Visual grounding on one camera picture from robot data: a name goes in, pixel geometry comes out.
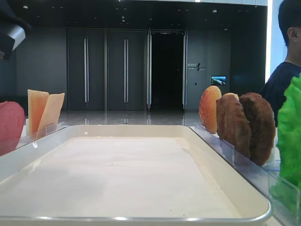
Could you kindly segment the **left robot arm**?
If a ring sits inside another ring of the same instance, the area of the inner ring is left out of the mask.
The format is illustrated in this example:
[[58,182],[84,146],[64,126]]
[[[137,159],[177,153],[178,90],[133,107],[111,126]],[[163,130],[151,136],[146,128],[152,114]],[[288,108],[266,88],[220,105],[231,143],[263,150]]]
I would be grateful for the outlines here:
[[0,59],[9,60],[32,27],[17,17],[6,0],[0,1]]

